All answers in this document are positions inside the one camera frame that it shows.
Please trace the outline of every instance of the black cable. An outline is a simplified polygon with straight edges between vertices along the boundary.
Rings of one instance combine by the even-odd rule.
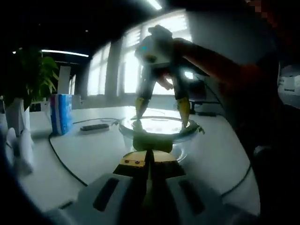
[[[251,166],[251,163],[250,163],[249,167],[248,167],[248,169],[247,169],[247,171],[245,173],[245,175],[243,176],[243,178],[236,185],[234,185],[231,189],[229,189],[228,191],[225,191],[223,194],[221,194],[221,198],[226,197],[231,192],[233,192],[234,190],[236,190],[244,182],[244,180],[247,178],[248,174],[251,171],[251,168],[252,168],[252,166]]]
[[[217,95],[215,94],[215,92],[210,88],[210,86],[204,81],[201,80],[198,76],[195,76],[199,81],[202,81],[204,83],[204,85],[208,88],[208,90],[211,91],[211,93],[214,95],[214,97],[216,98],[217,102],[220,104],[220,106],[225,110],[222,102],[220,101],[220,99],[217,97]]]
[[[83,122],[87,122],[87,121],[92,121],[92,120],[115,120],[115,122],[118,122],[120,120],[116,119],[116,118],[97,118],[97,119],[89,119],[89,120],[83,120],[83,121],[78,121],[78,122],[75,122],[73,124],[77,124],[77,123],[83,123]],[[77,177],[64,163],[63,161],[61,160],[61,158],[59,157],[59,155],[57,154],[57,152],[55,151],[55,148],[53,147],[52,143],[51,143],[51,137],[53,136],[53,133],[51,133],[49,136],[48,136],[48,141],[50,143],[50,146],[55,154],[55,156],[57,157],[57,159],[59,160],[60,164],[62,165],[62,167],[68,171],[68,173],[74,177],[76,180],[78,180],[80,183],[82,183],[82,185],[84,185],[85,187],[87,186],[87,184],[82,180],[80,179],[79,177]]]
[[[210,86],[208,86],[208,84],[206,82],[203,81],[203,83],[211,91],[211,93],[215,96],[215,98],[219,102],[220,106],[224,109],[223,104],[221,103],[220,99],[217,97],[217,95],[215,94],[215,92],[210,88]]]
[[[53,134],[51,133],[49,136],[48,136],[48,141],[49,141],[49,143],[50,143],[50,146],[51,146],[51,148],[52,148],[52,150],[53,150],[53,152],[54,152],[54,154],[56,155],[56,157],[57,157],[57,159],[59,160],[59,162],[60,162],[60,164],[62,165],[62,167],[66,170],[66,171],[68,171],[68,173],[72,176],[72,177],[74,177],[76,180],[78,180],[80,183],[82,183],[82,185],[84,185],[85,187],[87,186],[87,184],[83,181],[83,180],[81,180],[79,177],[77,177],[64,163],[63,163],[63,161],[60,159],[60,157],[58,156],[58,154],[56,153],[56,151],[55,151],[55,148],[53,147],[53,145],[52,145],[52,143],[51,143],[51,137],[53,136]]]

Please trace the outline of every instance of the yellow object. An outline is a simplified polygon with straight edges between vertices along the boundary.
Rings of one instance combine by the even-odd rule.
[[[137,151],[159,150],[170,153],[173,149],[171,139],[159,140],[157,138],[149,138],[147,135],[135,135],[132,144]]]
[[[189,100],[187,97],[181,98],[177,100],[178,103],[178,110],[180,113],[180,117],[182,119],[183,127],[186,127],[188,124],[188,118],[189,118]]]
[[[162,162],[176,162],[176,159],[174,156],[162,152],[162,151],[156,151],[153,150],[153,155],[154,155],[154,162],[156,163],[162,163]]]
[[[119,163],[120,165],[130,165],[134,167],[143,167],[145,166],[145,157],[146,157],[146,151],[135,151],[130,152],[126,155],[124,155],[123,159]]]
[[[142,126],[142,123],[140,120],[134,121],[132,125],[134,125],[133,131],[144,132],[144,129],[143,129],[143,126]]]
[[[145,101],[145,99],[142,98],[142,97],[137,97],[136,98],[136,100],[135,100],[135,112],[136,112],[136,115],[141,110],[141,107],[142,107],[144,101]]]

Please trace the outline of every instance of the green leaves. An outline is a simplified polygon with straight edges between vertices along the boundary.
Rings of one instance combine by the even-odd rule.
[[[7,87],[3,91],[6,105],[23,98],[27,109],[33,100],[49,97],[56,90],[53,81],[58,80],[58,66],[53,58],[43,57],[38,48],[18,49],[9,62]]]
[[[54,69],[58,69],[54,59],[52,59],[51,57],[47,56],[47,57],[44,57],[42,59],[42,65],[45,66],[45,65],[49,65],[51,66],[52,68]]]
[[[58,81],[58,76],[56,75],[56,73],[53,71],[52,76]]]

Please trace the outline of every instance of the hand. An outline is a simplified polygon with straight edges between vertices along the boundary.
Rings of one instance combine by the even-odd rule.
[[[177,37],[173,39],[173,53],[179,57],[183,57],[184,53],[190,48],[193,47],[193,43]]]
[[[172,77],[170,71],[167,68],[161,68],[156,70],[157,82],[160,86],[166,90],[173,89],[173,85],[168,81]]]

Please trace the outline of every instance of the window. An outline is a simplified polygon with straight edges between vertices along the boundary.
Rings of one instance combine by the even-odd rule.
[[[135,93],[139,79],[141,77],[142,66],[134,56],[138,44],[150,33],[148,28],[155,25],[161,25],[173,33],[173,38],[183,38],[192,41],[192,36],[188,27],[188,20],[185,11],[173,12],[154,20],[145,22],[125,34],[122,49],[122,63],[124,63],[124,92]],[[184,71],[188,79],[193,79],[191,72]],[[153,94],[157,95],[174,95],[174,90],[166,90],[158,83],[155,84]]]
[[[101,48],[90,62],[88,95],[104,95],[106,82],[106,69],[111,43]]]
[[[69,95],[74,95],[75,93],[75,80],[76,80],[76,75],[74,75],[69,82]]]

